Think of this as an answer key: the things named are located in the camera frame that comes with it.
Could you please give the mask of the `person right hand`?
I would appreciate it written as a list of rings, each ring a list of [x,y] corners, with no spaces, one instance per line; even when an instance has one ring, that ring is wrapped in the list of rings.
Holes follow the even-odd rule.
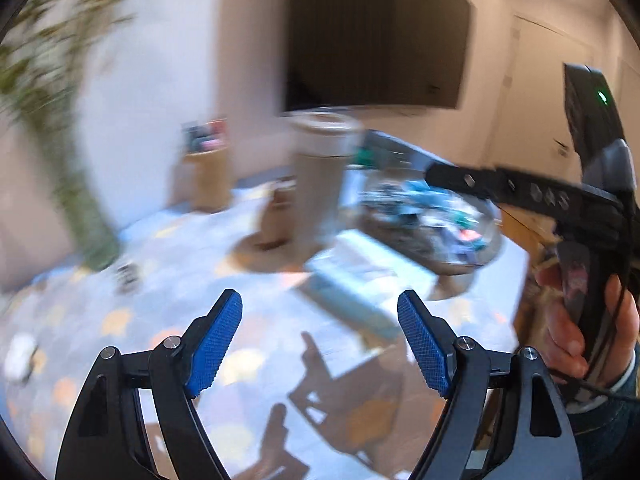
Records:
[[[632,370],[639,335],[639,313],[634,297],[623,292],[620,278],[612,275],[605,289],[606,307],[611,314],[618,312],[615,338],[598,379],[600,387],[613,387],[627,370]],[[570,319],[562,299],[555,299],[544,307],[544,331],[538,350],[548,367],[567,376],[584,379],[588,363],[584,357],[585,339]]]

